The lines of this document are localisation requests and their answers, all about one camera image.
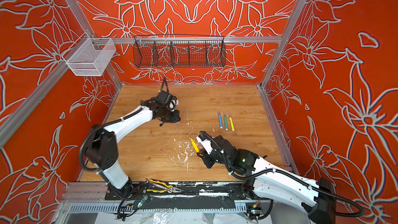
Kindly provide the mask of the yellow pen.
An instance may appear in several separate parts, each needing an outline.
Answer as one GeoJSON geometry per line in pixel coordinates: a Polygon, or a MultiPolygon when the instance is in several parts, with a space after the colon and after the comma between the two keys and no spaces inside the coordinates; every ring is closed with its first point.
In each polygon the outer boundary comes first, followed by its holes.
{"type": "Polygon", "coordinates": [[[235,127],[234,127],[234,122],[233,122],[231,114],[229,115],[229,121],[230,121],[230,125],[231,125],[231,130],[234,132],[235,131],[235,127]]]}

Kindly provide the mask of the orange pen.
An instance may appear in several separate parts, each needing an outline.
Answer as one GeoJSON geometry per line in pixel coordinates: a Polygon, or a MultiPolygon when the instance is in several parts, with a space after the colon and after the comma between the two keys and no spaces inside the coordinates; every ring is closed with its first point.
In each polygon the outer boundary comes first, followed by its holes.
{"type": "Polygon", "coordinates": [[[200,150],[199,150],[199,148],[198,148],[198,146],[197,146],[195,140],[194,140],[193,138],[190,138],[190,141],[191,141],[191,144],[192,144],[192,146],[193,146],[195,152],[196,152],[196,153],[200,152],[200,150]]]}

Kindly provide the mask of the white mesh basket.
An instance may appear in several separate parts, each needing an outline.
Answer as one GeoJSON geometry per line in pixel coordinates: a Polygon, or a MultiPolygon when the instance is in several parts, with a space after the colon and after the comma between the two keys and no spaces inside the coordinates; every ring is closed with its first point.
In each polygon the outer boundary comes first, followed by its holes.
{"type": "Polygon", "coordinates": [[[62,59],[75,76],[102,76],[116,52],[111,38],[83,38],[62,59]]]}

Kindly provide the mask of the blue pen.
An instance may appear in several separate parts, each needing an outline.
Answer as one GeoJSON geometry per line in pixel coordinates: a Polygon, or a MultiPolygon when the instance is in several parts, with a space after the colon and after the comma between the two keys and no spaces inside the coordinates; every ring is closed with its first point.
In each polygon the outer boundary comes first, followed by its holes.
{"type": "Polygon", "coordinates": [[[219,126],[222,129],[223,128],[223,123],[222,123],[221,113],[219,111],[218,111],[218,120],[219,120],[219,126]]]}

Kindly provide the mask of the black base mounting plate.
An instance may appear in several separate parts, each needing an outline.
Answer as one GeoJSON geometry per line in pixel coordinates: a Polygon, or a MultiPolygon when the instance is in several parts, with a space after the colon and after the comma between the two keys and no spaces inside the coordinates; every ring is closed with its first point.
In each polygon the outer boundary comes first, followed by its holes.
{"type": "Polygon", "coordinates": [[[248,185],[241,181],[164,181],[170,185],[178,187],[183,190],[179,194],[157,194],[153,192],[147,192],[148,184],[146,180],[133,181],[126,187],[131,190],[130,194],[125,193],[123,189],[115,190],[112,189],[111,185],[108,185],[108,189],[105,195],[105,200],[123,200],[136,199],[139,196],[150,196],[150,197],[185,197],[185,196],[207,196],[207,197],[226,197],[231,200],[261,200],[269,201],[267,197],[258,197],[252,190],[249,190],[248,185]]]}

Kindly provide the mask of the yellow handled pliers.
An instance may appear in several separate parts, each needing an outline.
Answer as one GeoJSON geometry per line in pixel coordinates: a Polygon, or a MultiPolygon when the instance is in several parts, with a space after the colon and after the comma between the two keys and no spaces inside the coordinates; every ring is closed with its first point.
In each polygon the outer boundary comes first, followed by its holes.
{"type": "Polygon", "coordinates": [[[146,178],[146,184],[148,184],[147,192],[153,192],[157,194],[179,194],[183,192],[182,189],[160,180],[146,178]]]}

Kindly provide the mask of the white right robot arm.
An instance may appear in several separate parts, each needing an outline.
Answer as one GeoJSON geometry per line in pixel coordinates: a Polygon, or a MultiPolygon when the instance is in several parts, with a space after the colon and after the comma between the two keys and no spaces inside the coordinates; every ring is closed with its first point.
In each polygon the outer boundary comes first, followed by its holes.
{"type": "Polygon", "coordinates": [[[365,214],[358,203],[339,196],[331,183],[301,177],[268,162],[245,149],[235,148],[222,136],[211,137],[201,131],[196,137],[202,148],[197,156],[207,168],[214,164],[226,167],[230,176],[243,182],[243,189],[257,199],[269,199],[306,214],[313,224],[333,224],[336,217],[357,218],[365,214]]]}

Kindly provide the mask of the green pen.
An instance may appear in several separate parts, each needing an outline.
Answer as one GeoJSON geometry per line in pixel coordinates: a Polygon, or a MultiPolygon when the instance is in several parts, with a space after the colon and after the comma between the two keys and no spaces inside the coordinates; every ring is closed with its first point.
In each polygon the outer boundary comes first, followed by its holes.
{"type": "Polygon", "coordinates": [[[224,121],[224,129],[228,131],[228,119],[226,113],[223,114],[223,121],[224,121]]]}

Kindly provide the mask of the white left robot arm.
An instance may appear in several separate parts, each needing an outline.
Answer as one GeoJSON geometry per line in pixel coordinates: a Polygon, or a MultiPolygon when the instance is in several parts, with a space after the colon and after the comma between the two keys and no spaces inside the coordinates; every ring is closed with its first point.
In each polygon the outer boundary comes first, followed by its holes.
{"type": "Polygon", "coordinates": [[[180,122],[177,105],[178,98],[170,94],[167,79],[163,78],[157,96],[140,101],[135,110],[117,120],[91,127],[78,154],[81,168],[99,174],[107,182],[108,188],[121,200],[132,200],[138,192],[118,161],[118,143],[151,120],[159,120],[160,126],[180,122]]]}

